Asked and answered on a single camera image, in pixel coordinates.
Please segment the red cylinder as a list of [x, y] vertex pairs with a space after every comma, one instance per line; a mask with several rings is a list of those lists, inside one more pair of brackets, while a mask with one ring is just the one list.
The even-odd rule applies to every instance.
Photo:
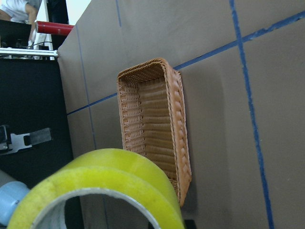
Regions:
[[73, 25], [47, 22], [47, 21], [36, 21], [36, 29], [38, 33], [45, 33], [51, 35], [67, 36], [72, 29]]

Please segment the person in white shirt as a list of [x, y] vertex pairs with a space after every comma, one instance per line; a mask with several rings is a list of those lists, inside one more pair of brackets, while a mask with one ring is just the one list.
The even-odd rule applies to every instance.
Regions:
[[31, 25], [28, 44], [35, 41], [36, 19], [41, 0], [3, 0], [0, 5], [0, 31], [5, 31], [5, 21]]

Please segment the brown wicker basket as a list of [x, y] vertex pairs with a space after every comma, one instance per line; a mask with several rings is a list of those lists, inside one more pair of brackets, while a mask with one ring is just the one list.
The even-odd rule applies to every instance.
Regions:
[[181, 73], [149, 60], [119, 73], [117, 96], [123, 148], [153, 161], [183, 206], [192, 171]]

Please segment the yellow tape roll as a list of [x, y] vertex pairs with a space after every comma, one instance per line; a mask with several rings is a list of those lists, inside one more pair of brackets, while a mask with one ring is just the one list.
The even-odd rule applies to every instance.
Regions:
[[38, 183], [17, 206], [8, 228], [64, 229], [66, 201], [91, 194], [128, 202], [156, 229], [184, 228], [166, 174], [142, 155], [115, 148], [83, 154]]

